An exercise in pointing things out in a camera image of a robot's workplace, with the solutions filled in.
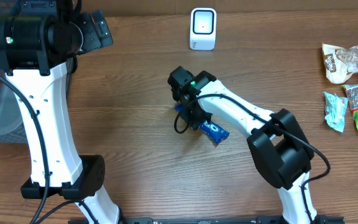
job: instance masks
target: white and brown package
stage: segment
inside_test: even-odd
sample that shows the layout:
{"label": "white and brown package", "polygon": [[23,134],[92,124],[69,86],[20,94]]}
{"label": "white and brown package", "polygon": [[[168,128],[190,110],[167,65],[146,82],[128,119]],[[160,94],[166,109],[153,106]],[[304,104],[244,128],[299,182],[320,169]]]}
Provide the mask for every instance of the white and brown package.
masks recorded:
{"label": "white and brown package", "polygon": [[358,45],[344,49],[323,44],[323,60],[329,81],[344,83],[354,73],[358,73]]}

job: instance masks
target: cable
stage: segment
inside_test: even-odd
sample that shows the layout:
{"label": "cable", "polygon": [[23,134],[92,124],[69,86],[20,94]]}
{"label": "cable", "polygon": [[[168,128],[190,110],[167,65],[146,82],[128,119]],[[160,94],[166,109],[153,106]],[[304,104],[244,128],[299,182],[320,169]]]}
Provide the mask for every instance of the cable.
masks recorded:
{"label": "cable", "polygon": [[8,88],[10,88],[17,95],[20,98],[20,100],[22,100],[22,102],[25,104],[25,107],[29,110],[30,116],[31,116],[31,118],[34,122],[34,125],[35,125],[35,129],[37,130],[38,138],[39,138],[40,145],[41,145],[42,161],[44,162],[44,171],[45,171],[45,189],[44,189],[44,195],[42,196],[41,203],[40,203],[36,213],[34,214],[34,217],[32,218],[32,220],[30,222],[31,224],[34,224],[35,221],[37,220],[38,216],[40,215],[42,208],[45,205],[45,202],[48,197],[48,192],[49,192],[49,181],[50,181],[51,173],[49,172],[45,140],[44,140],[44,136],[42,135],[41,126],[40,126],[40,123],[37,118],[38,114],[34,111],[34,109],[32,108],[32,106],[31,106],[30,102],[27,100],[27,98],[12,83],[8,82],[5,78],[0,76],[0,81],[3,84],[5,84]]}
{"label": "cable", "polygon": [[42,221],[44,221],[46,218],[48,218],[51,214],[53,214],[54,212],[56,212],[57,210],[61,209],[62,207],[69,205],[71,203],[79,203],[80,206],[83,206],[85,208],[85,210],[88,212],[89,216],[91,217],[92,221],[94,222],[94,224],[99,224],[99,222],[97,221],[97,219],[93,216],[90,208],[85,204],[85,202],[83,200],[68,200],[66,202],[61,203],[60,205],[56,206],[55,208],[51,209],[51,211],[47,212],[43,217],[41,217],[35,224],[39,224]]}
{"label": "cable", "polygon": [[[225,98],[225,99],[231,101],[232,103],[234,103],[235,105],[237,105],[238,107],[240,107],[241,109],[243,109],[245,112],[249,113],[252,117],[254,117],[255,119],[259,120],[260,122],[265,123],[265,124],[269,124],[268,121],[264,120],[263,118],[261,118],[261,117],[258,116],[257,114],[253,113],[250,109],[246,108],[244,105],[242,105],[241,103],[239,103],[239,102],[236,101],[235,99],[231,98],[230,96],[223,95],[223,94],[212,93],[212,94],[205,94],[205,95],[202,95],[202,96],[197,96],[194,100],[191,100],[191,101],[188,103],[188,105],[191,105],[191,104],[193,104],[194,102],[196,102],[196,101],[198,101],[198,100],[200,100],[200,99],[202,99],[202,98],[207,98],[207,97],[220,97],[220,98]],[[179,113],[178,113],[178,115],[177,115],[177,117],[176,117],[176,119],[175,119],[175,123],[173,124],[173,126],[174,126],[174,128],[175,128],[175,131],[176,131],[177,133],[179,133],[179,134],[184,133],[184,132],[187,130],[188,126],[189,126],[189,124],[188,124],[187,127],[186,127],[182,132],[177,131],[176,126],[177,126],[178,118],[180,117],[181,112],[182,112],[182,111],[179,111]],[[307,201],[306,201],[305,185],[306,185],[307,183],[310,183],[310,182],[314,181],[314,180],[318,180],[318,179],[320,179],[320,178],[323,178],[323,177],[327,176],[327,175],[329,174],[329,171],[331,170],[331,165],[329,164],[329,161],[328,161],[327,157],[326,157],[323,153],[321,153],[317,148],[315,148],[314,146],[308,144],[307,142],[304,142],[304,140],[302,140],[302,139],[300,139],[300,138],[294,136],[293,134],[289,133],[289,132],[286,131],[286,130],[283,130],[282,128],[280,128],[280,127],[277,126],[277,125],[270,125],[270,126],[271,126],[272,128],[274,128],[276,131],[278,131],[278,132],[280,132],[280,133],[282,133],[282,134],[284,134],[284,135],[286,135],[286,136],[292,138],[293,140],[298,141],[299,143],[301,143],[301,144],[304,145],[305,147],[308,147],[309,149],[311,149],[311,150],[312,150],[313,152],[315,152],[319,157],[321,157],[322,160],[324,161],[324,163],[327,165],[327,169],[326,169],[325,172],[323,172],[323,173],[320,174],[320,175],[317,175],[316,177],[312,177],[312,178],[310,178],[310,179],[304,181],[304,182],[302,183],[302,185],[301,185],[303,203],[305,204],[305,209],[306,209],[306,212],[307,212],[307,214],[308,214],[308,218],[309,218],[309,220],[310,220],[310,223],[313,223],[313,219],[312,219],[312,217],[311,217],[311,213],[310,213],[310,211],[309,211],[309,207],[308,207],[308,204],[307,204]]]}

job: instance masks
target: wooden table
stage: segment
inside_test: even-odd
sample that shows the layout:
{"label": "wooden table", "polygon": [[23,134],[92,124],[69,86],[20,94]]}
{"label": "wooden table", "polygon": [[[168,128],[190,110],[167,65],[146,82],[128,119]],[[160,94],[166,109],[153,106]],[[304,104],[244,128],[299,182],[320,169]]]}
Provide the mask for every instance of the wooden table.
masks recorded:
{"label": "wooden table", "polygon": [[[246,139],[230,131],[218,147],[201,131],[173,130],[169,73],[207,70],[263,108],[295,114],[332,172],[311,184],[320,214],[358,223],[358,134],[350,112],[343,134],[324,120],[323,91],[344,95],[325,77],[322,42],[358,44],[358,10],[219,14],[212,52],[189,50],[189,16],[112,17],[114,45],[79,57],[68,100],[80,154],[101,154],[105,186],[127,217],[240,218],[279,215],[277,190],[254,167]],[[354,75],[349,83],[358,83]],[[312,175],[325,165],[312,161]],[[0,144],[0,223],[28,223],[39,200],[24,200],[26,145]],[[51,197],[44,211],[63,200]],[[81,218],[67,206],[45,223]]]}

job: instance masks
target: logo on package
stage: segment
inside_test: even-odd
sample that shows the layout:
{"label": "logo on package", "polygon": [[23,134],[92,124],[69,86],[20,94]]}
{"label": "logo on package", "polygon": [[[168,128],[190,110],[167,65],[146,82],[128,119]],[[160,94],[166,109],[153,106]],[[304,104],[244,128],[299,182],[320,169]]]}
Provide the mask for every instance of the logo on package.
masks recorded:
{"label": "logo on package", "polygon": [[330,72],[336,72],[336,66],[333,54],[324,55],[324,65]]}

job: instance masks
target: wooden surface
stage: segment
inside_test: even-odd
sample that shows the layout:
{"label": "wooden surface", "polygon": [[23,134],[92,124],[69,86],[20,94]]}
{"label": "wooden surface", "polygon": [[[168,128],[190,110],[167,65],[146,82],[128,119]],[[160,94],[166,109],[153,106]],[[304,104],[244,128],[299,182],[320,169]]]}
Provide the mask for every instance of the wooden surface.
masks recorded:
{"label": "wooden surface", "polygon": [[[324,121],[323,91],[343,96],[325,77],[321,43],[358,44],[358,10],[219,14],[212,52],[189,50],[188,16],[109,18],[114,45],[79,57],[68,107],[77,150],[101,154],[105,186],[127,217],[240,218],[279,215],[277,190],[254,167],[246,139],[231,132],[214,147],[201,131],[173,130],[169,73],[207,70],[263,108],[295,114],[332,172],[311,184],[320,214],[358,223],[358,134],[349,110],[343,134]],[[354,75],[349,83],[358,83]],[[315,157],[312,175],[325,166]],[[39,201],[19,188],[30,175],[25,145],[0,144],[0,223],[28,223]],[[63,200],[51,197],[44,211]],[[80,218],[67,206],[45,223]]]}
{"label": "wooden surface", "polygon": [[218,13],[358,9],[358,0],[87,0],[84,11],[102,9],[105,16],[189,15],[196,7]]}

